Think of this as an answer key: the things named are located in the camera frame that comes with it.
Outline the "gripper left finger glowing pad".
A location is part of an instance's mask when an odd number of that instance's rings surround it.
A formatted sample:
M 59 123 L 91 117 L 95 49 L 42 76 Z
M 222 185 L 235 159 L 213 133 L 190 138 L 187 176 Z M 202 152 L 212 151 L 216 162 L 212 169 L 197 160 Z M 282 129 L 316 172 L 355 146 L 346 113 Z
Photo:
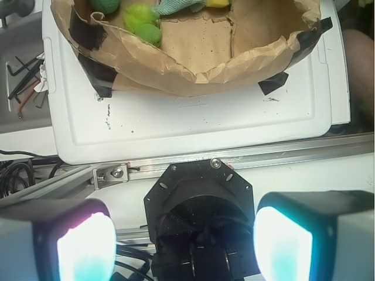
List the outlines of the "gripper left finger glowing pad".
M 116 240 L 98 199 L 1 200 L 1 280 L 110 280 Z

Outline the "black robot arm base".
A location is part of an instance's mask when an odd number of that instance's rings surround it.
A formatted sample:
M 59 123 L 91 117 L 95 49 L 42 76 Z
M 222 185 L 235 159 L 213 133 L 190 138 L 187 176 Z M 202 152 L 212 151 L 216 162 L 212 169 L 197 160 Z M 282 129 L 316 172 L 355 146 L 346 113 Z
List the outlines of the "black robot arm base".
M 252 185 L 220 159 L 170 165 L 144 198 L 158 280 L 259 274 Z

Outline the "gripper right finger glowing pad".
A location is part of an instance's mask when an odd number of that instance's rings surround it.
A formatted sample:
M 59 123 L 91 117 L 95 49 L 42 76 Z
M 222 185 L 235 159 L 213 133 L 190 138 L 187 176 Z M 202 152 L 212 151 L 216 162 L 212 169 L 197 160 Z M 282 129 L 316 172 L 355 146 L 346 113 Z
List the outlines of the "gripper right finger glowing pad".
M 265 280 L 374 280 L 374 193 L 267 193 L 254 249 Z

